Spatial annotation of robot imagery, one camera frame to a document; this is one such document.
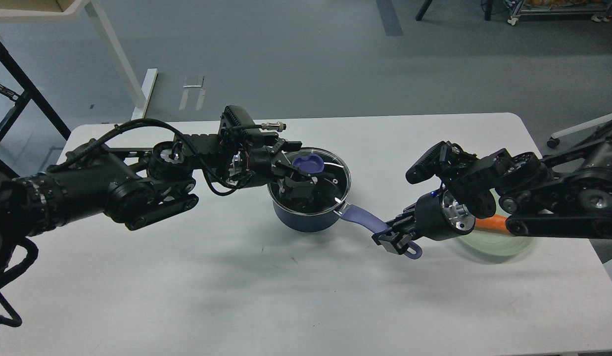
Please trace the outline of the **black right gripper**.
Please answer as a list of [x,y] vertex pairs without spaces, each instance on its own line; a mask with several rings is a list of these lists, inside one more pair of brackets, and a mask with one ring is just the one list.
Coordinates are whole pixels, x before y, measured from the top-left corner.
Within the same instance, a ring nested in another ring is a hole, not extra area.
[[372,240],[390,253],[422,256],[423,249],[415,243],[420,236],[444,241],[471,233],[475,223],[466,205],[450,191],[432,191],[419,197],[414,208],[387,221],[387,228],[372,234]]

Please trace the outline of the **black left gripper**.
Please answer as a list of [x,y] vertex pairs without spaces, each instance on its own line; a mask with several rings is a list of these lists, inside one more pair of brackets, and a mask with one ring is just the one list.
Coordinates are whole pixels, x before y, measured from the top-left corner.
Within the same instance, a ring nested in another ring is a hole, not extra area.
[[292,211],[317,211],[313,180],[335,179],[325,171],[324,154],[330,152],[285,139],[279,139],[272,148],[240,149],[232,158],[232,183],[246,183],[249,188],[277,182],[279,205]]

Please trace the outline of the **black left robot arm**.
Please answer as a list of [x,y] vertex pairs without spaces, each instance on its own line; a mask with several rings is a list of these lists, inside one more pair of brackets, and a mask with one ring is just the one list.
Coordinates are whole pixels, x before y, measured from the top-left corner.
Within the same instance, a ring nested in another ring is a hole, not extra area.
[[193,171],[209,189],[228,196],[249,187],[278,184],[281,196],[317,200],[321,184],[336,179],[287,153],[302,143],[285,140],[286,125],[254,123],[247,111],[225,107],[216,134],[184,134],[155,119],[116,125],[98,139],[66,154],[46,171],[10,178],[0,167],[0,326],[16,328],[22,318],[1,293],[37,259],[31,237],[103,213],[138,230],[198,204]]

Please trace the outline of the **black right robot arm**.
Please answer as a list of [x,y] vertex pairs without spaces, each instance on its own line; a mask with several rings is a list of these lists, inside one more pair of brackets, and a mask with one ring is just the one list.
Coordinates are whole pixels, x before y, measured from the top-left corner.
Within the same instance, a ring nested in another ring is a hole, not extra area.
[[504,148],[479,158],[442,140],[406,173],[410,184],[432,177],[440,187],[376,228],[376,245],[418,259],[417,239],[465,236],[497,207],[508,214],[504,227],[514,236],[612,239],[612,120],[543,158]]

